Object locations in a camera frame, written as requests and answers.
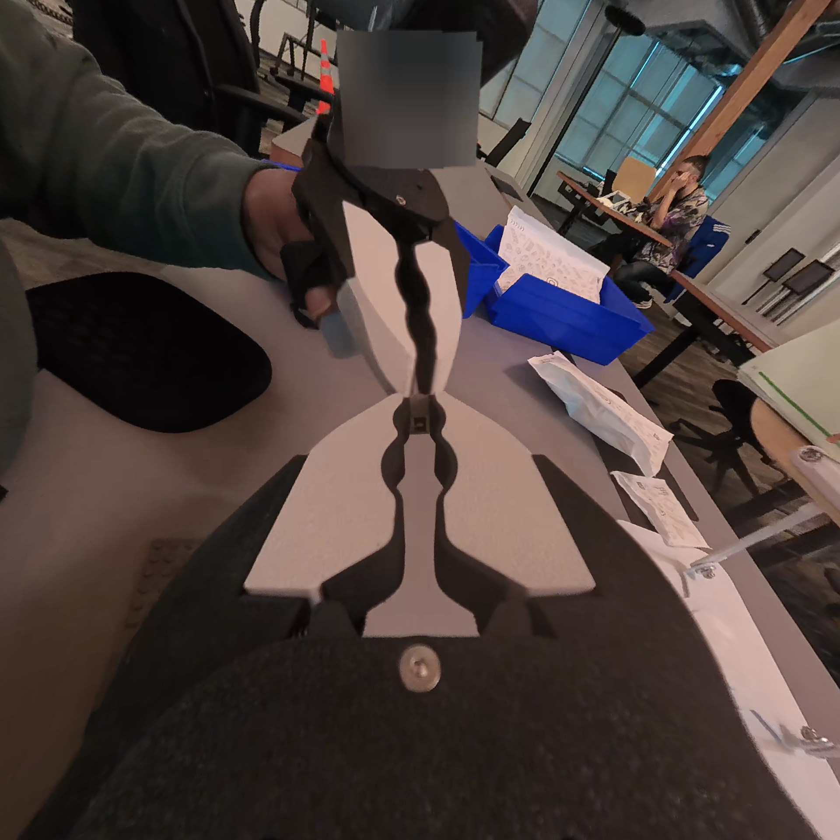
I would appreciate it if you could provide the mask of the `metal bracket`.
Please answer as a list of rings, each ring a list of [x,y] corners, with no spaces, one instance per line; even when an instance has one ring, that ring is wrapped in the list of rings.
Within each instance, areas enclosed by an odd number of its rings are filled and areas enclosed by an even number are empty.
[[[690,598],[689,581],[695,580],[697,576],[711,580],[714,578],[718,566],[733,555],[745,551],[753,545],[761,543],[766,539],[781,533],[782,531],[789,530],[794,526],[798,526],[823,515],[827,515],[826,510],[819,507],[813,501],[807,502],[792,513],[783,516],[781,519],[767,526],[750,532],[726,548],[714,550],[705,558],[694,561],[680,574],[683,597],[685,599]]]
[[[801,753],[804,756],[818,760],[839,759],[839,746],[829,738],[825,738],[815,729],[805,725],[799,733],[792,732],[785,727],[774,729],[755,709],[750,712],[759,724],[771,735],[771,738],[788,753]]]

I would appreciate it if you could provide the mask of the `grey toy brick build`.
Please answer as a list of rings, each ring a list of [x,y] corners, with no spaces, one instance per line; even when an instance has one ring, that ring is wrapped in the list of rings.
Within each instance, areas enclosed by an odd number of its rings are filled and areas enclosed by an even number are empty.
[[[129,633],[140,627],[200,544],[200,539],[156,539],[152,542],[130,599],[125,620]]]

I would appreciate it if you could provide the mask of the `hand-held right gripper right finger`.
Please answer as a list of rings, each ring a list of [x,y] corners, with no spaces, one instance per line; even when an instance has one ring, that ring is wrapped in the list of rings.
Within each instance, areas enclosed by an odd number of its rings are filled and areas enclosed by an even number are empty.
[[[435,573],[450,597],[551,597],[595,588],[529,449],[444,392],[430,406],[442,492]]]

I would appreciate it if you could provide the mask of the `orange traffic cone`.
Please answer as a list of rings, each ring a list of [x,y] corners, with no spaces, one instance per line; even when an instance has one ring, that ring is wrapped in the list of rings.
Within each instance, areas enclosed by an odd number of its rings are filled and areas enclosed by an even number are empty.
[[[331,62],[329,60],[329,50],[327,40],[325,38],[321,39],[320,45],[320,82],[319,82],[319,89],[320,92],[326,97],[325,99],[319,100],[318,108],[317,108],[317,115],[320,116],[324,113],[328,113],[331,110],[331,106],[334,100],[335,89],[333,85],[333,78],[332,78],[332,71],[331,71]]]

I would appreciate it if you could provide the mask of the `black floor lamp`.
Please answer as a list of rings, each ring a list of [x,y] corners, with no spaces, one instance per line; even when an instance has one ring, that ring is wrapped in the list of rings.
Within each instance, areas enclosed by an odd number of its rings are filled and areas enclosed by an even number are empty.
[[[564,135],[570,129],[572,122],[593,88],[599,73],[613,52],[617,42],[624,36],[639,37],[646,33],[644,22],[623,5],[607,3],[604,6],[603,15],[605,21],[611,27],[611,31],[601,38],[598,46],[595,47],[593,57],[582,71],[581,79],[575,84],[575,88],[572,91],[572,99],[564,112],[564,119],[560,124],[560,129],[556,133],[556,137],[552,141],[549,151],[531,184],[530,195],[536,193],[543,174],[552,162],[560,143],[564,139]]]

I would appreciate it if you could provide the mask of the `white desk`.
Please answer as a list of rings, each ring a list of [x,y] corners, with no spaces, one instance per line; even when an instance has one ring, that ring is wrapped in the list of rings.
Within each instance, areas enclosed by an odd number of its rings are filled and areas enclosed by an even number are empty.
[[[266,392],[186,434],[118,420],[51,373],[2,477],[2,760],[55,766],[20,838],[819,838],[753,746],[683,598],[618,525],[591,438],[461,321],[442,391],[532,453],[595,588],[450,597],[432,434],[405,445],[405,570],[385,600],[250,595],[304,459],[387,396],[279,285],[166,271],[267,353]],[[133,633],[156,539],[200,539]]]

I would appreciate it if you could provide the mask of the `pale green board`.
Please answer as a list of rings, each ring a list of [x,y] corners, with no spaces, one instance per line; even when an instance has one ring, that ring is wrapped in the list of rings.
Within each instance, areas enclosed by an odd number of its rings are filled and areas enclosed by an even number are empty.
[[[755,356],[738,380],[839,460],[839,321]]]

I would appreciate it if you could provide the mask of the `white rounded board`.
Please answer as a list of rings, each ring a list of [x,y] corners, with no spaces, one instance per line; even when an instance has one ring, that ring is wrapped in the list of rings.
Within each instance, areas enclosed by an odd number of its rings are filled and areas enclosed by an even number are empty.
[[[802,747],[805,716],[728,573],[686,573],[707,553],[668,546],[656,531],[618,520],[683,599],[710,646],[753,746],[819,838],[839,838],[839,784],[826,759]]]

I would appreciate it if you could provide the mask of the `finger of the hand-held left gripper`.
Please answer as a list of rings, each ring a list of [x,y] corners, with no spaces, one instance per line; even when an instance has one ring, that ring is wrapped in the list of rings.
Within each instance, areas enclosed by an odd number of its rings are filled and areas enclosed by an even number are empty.
[[[449,251],[427,240],[406,246],[406,395],[442,392],[459,346],[461,306]]]
[[[407,327],[406,302],[396,283],[396,241],[362,207],[342,201],[342,211],[353,264],[338,293],[343,320],[386,393],[417,395],[417,347]]]

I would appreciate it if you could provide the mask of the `black stool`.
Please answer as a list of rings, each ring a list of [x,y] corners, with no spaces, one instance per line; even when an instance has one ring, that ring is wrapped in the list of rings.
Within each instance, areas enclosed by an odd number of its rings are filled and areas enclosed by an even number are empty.
[[[757,498],[760,491],[740,456],[743,446],[751,446],[762,460],[767,455],[753,432],[751,412],[757,396],[739,381],[718,380],[711,387],[717,404],[710,407],[722,415],[730,426],[719,434],[708,432],[684,418],[679,418],[668,429],[674,433],[674,441],[708,452],[706,462],[716,468],[710,495],[715,497],[722,489],[726,474],[731,471],[741,480],[751,498]]]

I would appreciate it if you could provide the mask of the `small black framed sign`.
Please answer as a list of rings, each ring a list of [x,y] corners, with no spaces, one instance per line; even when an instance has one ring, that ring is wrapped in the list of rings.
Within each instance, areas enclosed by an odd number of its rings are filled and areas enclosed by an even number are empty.
[[[759,314],[774,323],[793,314],[795,309],[805,303],[813,292],[822,289],[835,277],[837,269],[820,260],[814,260],[798,270],[789,279],[783,280],[780,288],[760,308]]]
[[[789,248],[783,255],[775,260],[763,273],[762,284],[753,290],[743,301],[742,305],[748,305],[755,299],[770,283],[781,280],[789,271],[802,262],[805,255],[796,248]]]

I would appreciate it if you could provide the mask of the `wooden post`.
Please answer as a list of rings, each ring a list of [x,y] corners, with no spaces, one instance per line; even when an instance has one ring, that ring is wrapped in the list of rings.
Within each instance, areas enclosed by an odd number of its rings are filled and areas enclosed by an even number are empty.
[[[714,88],[689,119],[659,167],[654,189],[665,189],[678,161],[708,158],[702,180],[721,201],[794,111],[806,102],[803,81],[791,74],[817,58],[838,56],[838,12],[831,2],[639,2],[653,37]]]

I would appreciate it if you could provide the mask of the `blue plastic bin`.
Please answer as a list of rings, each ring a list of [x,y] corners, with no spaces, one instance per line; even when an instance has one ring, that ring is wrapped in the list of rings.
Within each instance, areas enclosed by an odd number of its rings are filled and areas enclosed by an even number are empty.
[[[601,302],[524,276],[508,291],[485,298],[490,322],[588,361],[608,365],[648,336],[654,326],[607,276]]]
[[[490,294],[501,274],[509,267],[499,256],[503,225],[495,226],[485,239],[472,234],[455,222],[462,245],[469,255],[469,273],[463,319],[469,318]]]

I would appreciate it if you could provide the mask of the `person's left forearm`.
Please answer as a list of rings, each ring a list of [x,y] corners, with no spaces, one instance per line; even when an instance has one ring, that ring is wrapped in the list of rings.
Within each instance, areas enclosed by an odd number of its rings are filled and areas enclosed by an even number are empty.
[[[273,165],[168,122],[24,2],[2,2],[1,36],[2,219],[164,265],[241,270],[242,192]]]

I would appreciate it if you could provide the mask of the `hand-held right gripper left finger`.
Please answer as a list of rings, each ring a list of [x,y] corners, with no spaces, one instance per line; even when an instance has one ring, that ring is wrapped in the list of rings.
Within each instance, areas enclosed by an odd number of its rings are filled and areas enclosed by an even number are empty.
[[[304,459],[245,579],[250,595],[385,600],[403,582],[409,403],[390,395]]]

